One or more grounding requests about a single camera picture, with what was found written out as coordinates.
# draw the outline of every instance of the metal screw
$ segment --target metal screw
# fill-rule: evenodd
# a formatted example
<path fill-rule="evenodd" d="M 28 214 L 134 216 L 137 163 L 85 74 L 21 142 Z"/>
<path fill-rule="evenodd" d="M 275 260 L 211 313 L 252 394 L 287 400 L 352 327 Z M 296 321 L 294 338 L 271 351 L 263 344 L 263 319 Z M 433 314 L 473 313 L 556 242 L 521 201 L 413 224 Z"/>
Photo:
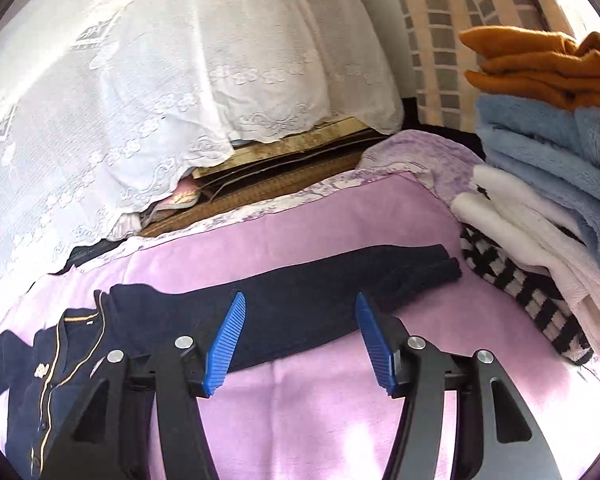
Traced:
<path fill-rule="evenodd" d="M 122 350 L 112 350 L 107 354 L 107 361 L 110 363 L 119 363 L 122 361 L 122 358 L 125 356 L 125 353 Z"/>
<path fill-rule="evenodd" d="M 491 363 L 493 363 L 494 357 L 493 354 L 491 352 L 489 352 L 488 350 L 480 350 L 478 352 L 478 361 L 489 365 Z"/>
<path fill-rule="evenodd" d="M 427 343 L 424 341 L 423 338 L 415 335 L 407 339 L 407 345 L 409 345 L 414 350 L 422 350 L 427 345 Z"/>
<path fill-rule="evenodd" d="M 181 348 L 181 349 L 185 349 L 185 348 L 191 348 L 191 346 L 193 345 L 193 338 L 189 337 L 188 335 L 181 335 L 179 338 L 176 339 L 176 343 L 175 343 L 177 348 Z"/>

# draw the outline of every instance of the pink fabric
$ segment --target pink fabric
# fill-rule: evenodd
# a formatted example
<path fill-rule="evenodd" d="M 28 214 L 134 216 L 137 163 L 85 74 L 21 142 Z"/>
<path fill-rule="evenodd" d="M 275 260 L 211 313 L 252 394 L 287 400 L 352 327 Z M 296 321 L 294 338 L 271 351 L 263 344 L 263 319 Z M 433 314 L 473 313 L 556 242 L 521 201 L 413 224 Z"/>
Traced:
<path fill-rule="evenodd" d="M 138 251 L 87 274 L 47 276 L 0 332 L 9 328 L 31 343 L 64 309 L 93 308 L 93 289 L 115 283 L 178 293 L 364 246 L 437 243 L 459 258 L 463 276 L 405 307 L 401 319 L 444 351 L 491 349 L 536 416 L 564 480 L 578 479 L 600 452 L 600 382 L 558 356 L 509 296 L 465 266 L 459 226 L 445 204 L 400 175 Z M 401 407 L 376 383 L 359 333 L 229 375 L 212 399 L 200 401 L 222 480 L 379 479 Z M 154 413 L 154 480 L 164 478 L 155 421 Z M 437 480 L 448 478 L 453 426 L 447 416 Z"/>
<path fill-rule="evenodd" d="M 173 190 L 171 195 L 155 204 L 151 214 L 142 225 L 145 226 L 153 222 L 158 222 L 172 216 L 179 210 L 193 207 L 199 198 L 200 185 L 191 175 L 187 175 L 178 182 L 176 189 Z"/>

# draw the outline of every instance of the yellow piping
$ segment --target yellow piping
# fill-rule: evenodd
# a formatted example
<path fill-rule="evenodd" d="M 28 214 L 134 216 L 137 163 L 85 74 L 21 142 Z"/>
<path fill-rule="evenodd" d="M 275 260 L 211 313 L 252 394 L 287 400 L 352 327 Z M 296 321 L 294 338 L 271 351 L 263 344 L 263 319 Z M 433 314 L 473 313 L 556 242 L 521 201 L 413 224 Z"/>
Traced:
<path fill-rule="evenodd" d="M 54 370 L 56 369 L 56 363 L 58 362 L 58 356 L 60 354 L 60 324 L 56 325 L 56 357 L 54 357 L 54 363 L 51 365 L 51 370 L 46 376 L 45 385 L 42 387 L 42 393 L 40 394 L 40 422 L 42 422 L 42 400 L 45 398 L 46 387 L 51 382 Z"/>
<path fill-rule="evenodd" d="M 105 325 L 106 325 L 106 320 L 104 317 L 104 310 L 102 309 L 102 302 L 100 301 L 100 299 L 102 298 L 103 292 L 100 292 L 100 295 L 98 296 L 98 308 L 100 309 L 100 312 L 102 313 L 102 332 L 100 332 L 100 337 L 98 338 L 98 340 L 96 341 L 96 344 L 94 345 L 94 347 L 91 349 L 91 352 L 89 352 L 89 355 L 87 355 L 87 357 L 85 357 L 82 361 L 80 361 L 76 367 L 74 368 L 74 371 L 71 372 L 71 374 L 61 383 L 58 384 L 58 386 L 62 386 L 63 384 L 65 384 L 67 381 L 71 380 L 71 378 L 74 376 L 74 374 L 78 371 L 78 368 L 80 368 L 83 364 L 85 364 L 85 362 L 87 362 L 91 356 L 93 355 L 93 353 L 95 352 L 96 348 L 98 347 L 98 345 L 100 344 L 100 341 L 102 340 L 102 336 L 104 336 L 104 329 L 105 329 Z M 42 444 L 40 444 L 40 471 L 42 471 L 42 468 L 45 465 L 45 446 L 46 446 L 46 440 L 49 438 L 49 434 L 51 433 L 51 394 L 53 393 L 53 391 L 49 392 L 49 397 L 46 400 L 46 416 L 49 419 L 49 426 L 48 428 L 46 428 L 46 433 L 45 433 L 45 437 L 42 439 Z"/>
<path fill-rule="evenodd" d="M 95 314 L 91 314 L 90 316 L 82 316 L 82 317 L 65 317 L 64 321 L 87 321 L 88 319 L 93 319 L 94 317 L 99 316 L 100 313 L 96 312 Z"/>

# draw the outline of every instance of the orange towel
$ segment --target orange towel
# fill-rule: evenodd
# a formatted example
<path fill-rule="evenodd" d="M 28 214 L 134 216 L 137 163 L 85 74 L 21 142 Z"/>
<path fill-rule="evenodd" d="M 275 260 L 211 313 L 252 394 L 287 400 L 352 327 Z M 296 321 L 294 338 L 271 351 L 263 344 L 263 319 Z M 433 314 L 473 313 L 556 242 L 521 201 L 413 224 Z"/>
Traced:
<path fill-rule="evenodd" d="M 577 46 L 561 32 L 515 27 L 475 27 L 460 40 L 486 58 L 485 73 L 467 71 L 467 81 L 483 92 L 547 102 L 565 110 L 600 108 L 600 34 Z"/>
<path fill-rule="evenodd" d="M 600 93 L 595 91 L 571 93 L 561 91 L 549 82 L 538 80 L 537 73 L 523 72 L 518 74 L 491 75 L 480 72 L 467 71 L 466 79 L 472 86 L 479 88 L 489 94 L 506 94 L 518 97 L 527 97 L 544 101 L 556 108 L 573 112 L 581 106 L 600 108 Z M 570 83 L 561 82 L 562 86 L 570 86 Z M 600 86 L 600 79 L 591 79 L 590 83 Z"/>
<path fill-rule="evenodd" d="M 459 38 L 467 47 L 486 59 L 529 52 L 583 56 L 593 49 L 600 51 L 598 32 L 589 34 L 580 46 L 562 32 L 541 32 L 517 27 L 474 27 L 460 32 Z"/>

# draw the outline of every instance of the navy sweater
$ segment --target navy sweater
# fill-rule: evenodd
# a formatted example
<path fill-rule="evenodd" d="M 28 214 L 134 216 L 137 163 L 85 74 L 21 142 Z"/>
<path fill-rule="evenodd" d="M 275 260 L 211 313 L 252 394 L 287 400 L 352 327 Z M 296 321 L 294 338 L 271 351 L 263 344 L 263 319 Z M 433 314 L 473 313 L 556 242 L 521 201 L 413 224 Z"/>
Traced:
<path fill-rule="evenodd" d="M 272 270 L 238 282 L 163 294 L 148 285 L 96 291 L 97 310 L 65 311 L 33 346 L 0 334 L 0 394 L 9 389 L 6 456 L 35 479 L 69 409 L 107 353 L 151 353 L 222 319 L 236 291 L 247 315 L 230 371 L 316 348 L 357 329 L 360 290 L 391 312 L 429 287 L 460 276 L 442 246 L 374 246 Z"/>

